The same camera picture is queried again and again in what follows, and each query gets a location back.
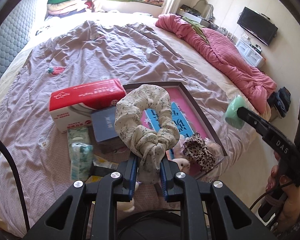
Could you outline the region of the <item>stack of folded blankets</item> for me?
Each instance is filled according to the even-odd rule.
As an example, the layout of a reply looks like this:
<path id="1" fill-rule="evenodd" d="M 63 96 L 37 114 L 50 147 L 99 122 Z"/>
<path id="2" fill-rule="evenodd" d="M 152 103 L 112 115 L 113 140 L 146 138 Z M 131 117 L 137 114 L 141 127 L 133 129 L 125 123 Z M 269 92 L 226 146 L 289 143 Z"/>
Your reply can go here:
<path id="1" fill-rule="evenodd" d="M 93 0 L 48 0 L 47 15 L 64 18 L 83 12 L 93 12 Z"/>

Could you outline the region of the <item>pink rumpled comforter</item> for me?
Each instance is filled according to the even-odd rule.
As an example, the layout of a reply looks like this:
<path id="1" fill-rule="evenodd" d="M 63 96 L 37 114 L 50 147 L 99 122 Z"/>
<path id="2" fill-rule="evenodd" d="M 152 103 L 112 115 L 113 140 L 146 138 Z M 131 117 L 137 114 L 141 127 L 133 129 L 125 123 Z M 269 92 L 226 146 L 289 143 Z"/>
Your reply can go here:
<path id="1" fill-rule="evenodd" d="M 258 68 L 248 64 L 236 46 L 221 33 L 175 14 L 161 14 L 155 24 L 174 33 L 194 48 L 208 63 L 227 76 L 261 114 L 277 84 Z"/>

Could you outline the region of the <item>mauve patterned quilt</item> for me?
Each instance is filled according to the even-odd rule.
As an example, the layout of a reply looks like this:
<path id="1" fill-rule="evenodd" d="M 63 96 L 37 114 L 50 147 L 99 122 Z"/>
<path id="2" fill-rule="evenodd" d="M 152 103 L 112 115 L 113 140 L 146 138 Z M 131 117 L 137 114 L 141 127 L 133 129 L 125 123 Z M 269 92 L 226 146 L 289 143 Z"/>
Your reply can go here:
<path id="1" fill-rule="evenodd" d="M 195 49 L 171 33 L 143 24 L 86 21 L 28 44 L 0 80 L 0 140 L 11 153 L 34 224 L 70 186 L 67 139 L 49 113 L 51 93 L 106 79 L 122 84 L 181 82 L 213 126 L 227 158 L 204 180 L 223 174 L 256 138 L 223 118 L 238 89 Z"/>

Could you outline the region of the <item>cream floral scrunchie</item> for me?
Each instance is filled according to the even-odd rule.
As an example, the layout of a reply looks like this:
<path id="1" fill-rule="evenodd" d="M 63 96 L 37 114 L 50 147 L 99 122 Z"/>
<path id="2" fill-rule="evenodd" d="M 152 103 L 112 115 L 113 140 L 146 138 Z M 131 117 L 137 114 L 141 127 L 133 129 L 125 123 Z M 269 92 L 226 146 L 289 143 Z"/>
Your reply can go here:
<path id="1" fill-rule="evenodd" d="M 151 130 L 141 123 L 143 111 L 155 110 L 160 129 Z M 172 120 L 170 95 L 164 88 L 143 84 L 116 104 L 115 131 L 125 145 L 140 158 L 138 176 L 155 174 L 160 178 L 160 163 L 167 150 L 179 141 L 179 131 Z"/>

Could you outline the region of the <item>dark clothes on floor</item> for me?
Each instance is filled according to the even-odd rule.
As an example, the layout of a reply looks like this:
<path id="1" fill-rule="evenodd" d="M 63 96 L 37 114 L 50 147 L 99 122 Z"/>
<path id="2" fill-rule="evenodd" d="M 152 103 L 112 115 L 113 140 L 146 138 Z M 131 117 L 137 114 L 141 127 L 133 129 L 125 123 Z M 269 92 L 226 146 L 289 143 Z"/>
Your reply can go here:
<path id="1" fill-rule="evenodd" d="M 280 118 L 284 118 L 291 104 L 291 93 L 286 87 L 280 88 L 277 92 L 272 92 L 267 99 L 267 103 L 274 108 Z"/>

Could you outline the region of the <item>vanity mirror dresser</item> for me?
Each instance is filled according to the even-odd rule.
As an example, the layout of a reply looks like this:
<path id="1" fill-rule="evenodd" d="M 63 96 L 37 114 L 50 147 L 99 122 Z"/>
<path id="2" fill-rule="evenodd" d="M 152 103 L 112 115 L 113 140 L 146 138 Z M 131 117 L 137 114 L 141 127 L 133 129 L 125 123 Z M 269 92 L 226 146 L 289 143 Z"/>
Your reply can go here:
<path id="1" fill-rule="evenodd" d="M 183 4 L 176 12 L 181 17 L 198 22 L 199 24 L 209 27 L 214 21 L 213 5 L 206 0 L 199 0 L 194 7 Z"/>

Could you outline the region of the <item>white plush bunny toy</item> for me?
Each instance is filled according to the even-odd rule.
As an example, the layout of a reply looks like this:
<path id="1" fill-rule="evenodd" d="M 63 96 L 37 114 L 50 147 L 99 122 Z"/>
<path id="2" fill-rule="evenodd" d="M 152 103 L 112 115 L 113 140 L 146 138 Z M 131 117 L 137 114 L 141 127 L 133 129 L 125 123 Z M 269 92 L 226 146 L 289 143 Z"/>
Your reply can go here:
<path id="1" fill-rule="evenodd" d="M 175 158 L 172 159 L 173 162 L 177 164 L 181 172 L 184 172 L 186 174 L 190 171 L 190 162 L 185 158 Z M 145 183 L 146 185 L 154 185 L 159 182 L 159 175 L 155 174 L 152 177 L 146 178 L 144 174 L 141 175 L 141 181 L 139 181 L 139 178 L 135 182 L 135 191 L 140 187 L 142 183 Z M 130 213 L 135 210 L 135 200 L 134 197 L 130 202 L 117 202 L 117 209 L 119 211 L 123 211 L 125 213 Z"/>

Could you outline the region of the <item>white drawer cabinet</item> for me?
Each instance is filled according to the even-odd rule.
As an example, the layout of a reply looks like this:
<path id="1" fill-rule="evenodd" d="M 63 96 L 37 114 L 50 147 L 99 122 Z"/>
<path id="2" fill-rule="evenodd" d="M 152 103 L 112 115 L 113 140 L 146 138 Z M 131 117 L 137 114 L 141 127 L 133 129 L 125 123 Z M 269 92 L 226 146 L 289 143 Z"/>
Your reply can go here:
<path id="1" fill-rule="evenodd" d="M 237 41 L 236 48 L 250 66 L 261 69 L 265 64 L 262 55 L 242 40 Z"/>

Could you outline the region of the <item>pink puff in wrapper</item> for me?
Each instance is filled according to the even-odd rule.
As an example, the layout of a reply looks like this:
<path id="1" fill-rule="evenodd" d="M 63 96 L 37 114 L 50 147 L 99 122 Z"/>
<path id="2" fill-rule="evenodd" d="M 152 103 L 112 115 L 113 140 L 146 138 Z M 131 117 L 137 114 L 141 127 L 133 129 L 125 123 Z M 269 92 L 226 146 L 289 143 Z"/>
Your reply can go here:
<path id="1" fill-rule="evenodd" d="M 205 138 L 204 141 L 207 146 L 207 150 L 215 158 L 215 165 L 218 165 L 225 158 L 222 147 L 216 142 L 210 140 L 209 138 Z"/>

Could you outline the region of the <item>black wall television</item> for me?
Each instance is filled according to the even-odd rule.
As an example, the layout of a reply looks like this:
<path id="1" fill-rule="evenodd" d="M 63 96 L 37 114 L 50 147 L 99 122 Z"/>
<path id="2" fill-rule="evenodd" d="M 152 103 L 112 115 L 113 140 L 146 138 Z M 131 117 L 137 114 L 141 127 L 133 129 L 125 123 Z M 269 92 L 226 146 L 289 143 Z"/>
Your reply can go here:
<path id="1" fill-rule="evenodd" d="M 237 24 L 254 35 L 266 46 L 270 45 L 276 37 L 278 28 L 261 14 L 244 7 L 241 12 Z"/>

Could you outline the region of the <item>red white tissue pack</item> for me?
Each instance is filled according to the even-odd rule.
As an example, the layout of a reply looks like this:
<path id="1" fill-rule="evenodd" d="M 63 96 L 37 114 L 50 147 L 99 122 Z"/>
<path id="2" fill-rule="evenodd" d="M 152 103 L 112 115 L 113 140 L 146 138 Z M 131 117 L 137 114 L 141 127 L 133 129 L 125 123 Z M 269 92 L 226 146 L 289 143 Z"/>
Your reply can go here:
<path id="1" fill-rule="evenodd" d="M 113 107 L 126 96 L 118 79 L 101 80 L 55 91 L 50 96 L 49 113 L 57 129 L 91 126 L 91 114 Z"/>

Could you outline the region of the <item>grey quilted headboard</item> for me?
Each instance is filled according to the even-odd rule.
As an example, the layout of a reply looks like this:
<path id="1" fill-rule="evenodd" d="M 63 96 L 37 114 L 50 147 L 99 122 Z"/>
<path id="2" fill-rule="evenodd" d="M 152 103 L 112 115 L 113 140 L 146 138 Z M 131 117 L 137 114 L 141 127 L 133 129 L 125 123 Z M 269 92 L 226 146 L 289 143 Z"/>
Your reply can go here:
<path id="1" fill-rule="evenodd" d="M 0 78 L 43 24 L 48 0 L 21 0 L 0 26 Z"/>

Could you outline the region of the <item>yellow white snack packet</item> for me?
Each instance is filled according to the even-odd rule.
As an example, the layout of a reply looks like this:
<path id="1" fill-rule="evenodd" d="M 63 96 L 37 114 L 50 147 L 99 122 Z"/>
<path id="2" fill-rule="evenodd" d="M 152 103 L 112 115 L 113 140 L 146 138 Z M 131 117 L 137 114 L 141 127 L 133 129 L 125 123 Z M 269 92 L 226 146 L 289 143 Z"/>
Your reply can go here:
<path id="1" fill-rule="evenodd" d="M 104 176 L 115 172 L 119 164 L 108 161 L 98 155 L 94 155 L 93 162 L 89 170 L 89 178 L 86 180 L 86 184 L 100 181 Z"/>

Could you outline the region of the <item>dark blue small box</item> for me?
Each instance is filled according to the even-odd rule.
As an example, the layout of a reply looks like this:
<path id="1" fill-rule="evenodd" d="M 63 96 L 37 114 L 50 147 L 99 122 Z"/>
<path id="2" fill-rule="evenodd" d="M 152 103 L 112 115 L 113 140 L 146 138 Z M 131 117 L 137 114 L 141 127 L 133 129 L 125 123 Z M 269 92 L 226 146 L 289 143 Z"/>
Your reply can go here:
<path id="1" fill-rule="evenodd" d="M 108 107 L 91 114 L 93 132 L 98 144 L 109 144 L 121 142 L 115 131 L 116 107 Z"/>

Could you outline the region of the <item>mint green soft roll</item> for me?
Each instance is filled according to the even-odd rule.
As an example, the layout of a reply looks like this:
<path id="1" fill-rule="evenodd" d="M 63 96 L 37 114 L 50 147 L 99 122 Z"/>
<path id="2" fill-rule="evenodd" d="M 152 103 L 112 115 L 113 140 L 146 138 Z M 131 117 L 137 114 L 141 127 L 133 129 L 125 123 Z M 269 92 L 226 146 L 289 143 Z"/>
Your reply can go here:
<path id="1" fill-rule="evenodd" d="M 244 121 L 238 117 L 237 110 L 240 107 L 246 107 L 246 101 L 239 95 L 236 94 L 234 98 L 228 104 L 228 107 L 224 114 L 224 120 L 227 124 L 235 129 L 242 129 L 244 126 Z"/>

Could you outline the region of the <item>shallow box with pink book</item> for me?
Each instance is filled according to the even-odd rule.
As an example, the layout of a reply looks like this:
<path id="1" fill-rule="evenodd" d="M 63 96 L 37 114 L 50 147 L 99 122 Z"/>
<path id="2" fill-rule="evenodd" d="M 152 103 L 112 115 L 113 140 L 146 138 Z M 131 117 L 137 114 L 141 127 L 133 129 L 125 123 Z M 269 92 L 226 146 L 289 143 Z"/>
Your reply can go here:
<path id="1" fill-rule="evenodd" d="M 209 120 L 186 87 L 181 82 L 146 82 L 145 84 L 157 85 L 168 91 L 172 105 L 172 119 L 181 135 L 186 138 L 198 132 L 203 139 L 208 138 L 220 146 L 218 150 L 221 148 L 221 153 L 218 152 L 215 157 L 214 169 L 216 169 L 228 155 Z M 142 83 L 130 83 L 123 85 L 123 87 L 129 93 L 140 85 Z M 155 110 L 145 110 L 141 122 L 147 128 L 159 130 L 158 115 Z M 201 179 L 206 173 L 200 171 L 199 165 L 193 164 L 190 168 L 190 175 L 196 179 Z"/>

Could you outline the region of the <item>leopard print scrunchie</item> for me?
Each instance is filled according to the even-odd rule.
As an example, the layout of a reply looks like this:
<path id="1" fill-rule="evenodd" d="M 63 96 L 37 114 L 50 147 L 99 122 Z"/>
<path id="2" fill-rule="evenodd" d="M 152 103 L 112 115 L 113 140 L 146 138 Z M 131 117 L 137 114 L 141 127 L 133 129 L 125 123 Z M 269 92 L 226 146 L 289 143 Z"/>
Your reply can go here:
<path id="1" fill-rule="evenodd" d="M 208 150 L 206 142 L 198 132 L 185 140 L 183 153 L 189 161 L 200 166 L 201 172 L 207 173 L 215 165 L 215 157 Z"/>

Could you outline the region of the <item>green floral tissue packet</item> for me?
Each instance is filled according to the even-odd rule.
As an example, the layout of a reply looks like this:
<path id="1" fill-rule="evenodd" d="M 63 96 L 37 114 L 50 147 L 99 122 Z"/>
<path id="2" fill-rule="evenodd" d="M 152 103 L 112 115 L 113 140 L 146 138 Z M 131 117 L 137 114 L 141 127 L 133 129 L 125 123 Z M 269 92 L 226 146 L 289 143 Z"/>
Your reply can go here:
<path id="1" fill-rule="evenodd" d="M 72 143 L 84 143 L 91 144 L 89 129 L 87 127 L 76 127 L 67 130 L 67 139 L 68 139 L 68 149 L 69 149 L 69 158 L 72 157 Z"/>

